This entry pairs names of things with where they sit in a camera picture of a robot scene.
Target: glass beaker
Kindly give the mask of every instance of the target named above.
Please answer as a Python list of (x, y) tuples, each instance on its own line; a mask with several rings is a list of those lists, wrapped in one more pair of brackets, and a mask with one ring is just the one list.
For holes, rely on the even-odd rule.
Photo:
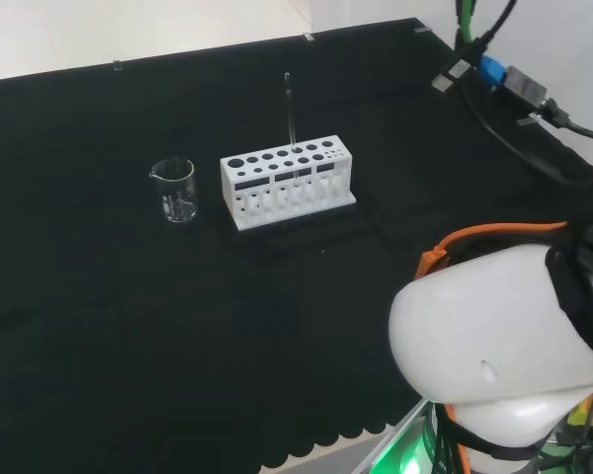
[(188, 222), (198, 213), (194, 164), (174, 157), (159, 161), (149, 172), (156, 183), (165, 217), (170, 222)]

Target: orange cable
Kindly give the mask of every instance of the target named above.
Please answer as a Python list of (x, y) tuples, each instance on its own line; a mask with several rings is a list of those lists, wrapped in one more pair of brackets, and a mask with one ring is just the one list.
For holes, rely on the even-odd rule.
[[(448, 413), (448, 418), (451, 421), (455, 421), (455, 410), (453, 410), (452, 405), (446, 405), (446, 412)], [(470, 461), (467, 459), (466, 449), (457, 444), (457, 448), (459, 449), (460, 458), (462, 459), (462, 466), (464, 467), (464, 474), (470, 474)]]
[(566, 227), (566, 222), (554, 222), (551, 224), (524, 224), (520, 222), (505, 222), (495, 224), (481, 224), (458, 230), (443, 239), (436, 249), (445, 250), (446, 247), (464, 237), (478, 234), (491, 234), (494, 232), (551, 232), (552, 230)]
[(420, 259), (415, 279), (420, 279), (423, 276), (430, 274), (436, 270), (441, 270), (448, 266), (448, 253), (446, 247), (453, 242), (456, 242), (465, 237), (474, 235), (492, 234), (492, 233), (509, 233), (509, 232), (551, 232), (554, 230), (566, 227), (566, 222), (555, 222), (551, 224), (525, 224), (519, 222), (504, 222), (496, 224), (481, 224), (461, 229), (446, 236), (433, 250), (424, 252)]

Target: test tube rack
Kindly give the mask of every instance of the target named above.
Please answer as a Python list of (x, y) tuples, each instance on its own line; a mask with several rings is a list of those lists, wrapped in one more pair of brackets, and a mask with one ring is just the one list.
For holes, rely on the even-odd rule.
[(221, 188), (238, 230), (356, 202), (352, 155), (338, 136), (220, 160)]

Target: blue connector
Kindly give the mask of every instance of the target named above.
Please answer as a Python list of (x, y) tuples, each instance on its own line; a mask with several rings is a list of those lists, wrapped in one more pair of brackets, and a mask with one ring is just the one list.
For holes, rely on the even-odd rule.
[(485, 85), (490, 89), (500, 86), (505, 79), (505, 67), (503, 64), (489, 56), (483, 56), (481, 58), (478, 72)]

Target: table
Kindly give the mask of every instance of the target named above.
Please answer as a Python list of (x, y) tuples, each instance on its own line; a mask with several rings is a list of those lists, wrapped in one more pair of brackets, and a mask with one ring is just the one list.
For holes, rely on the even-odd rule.
[[(0, 81), (0, 473), (255, 473), (404, 416), (387, 317), (420, 253), (593, 205), (430, 86), (451, 52), (420, 27)], [(287, 142), (286, 71), (297, 138), (341, 137), (358, 205), (239, 235), (218, 160)], [(520, 146), (593, 172), (485, 101)], [(198, 176), (184, 232), (147, 179), (173, 153)]]

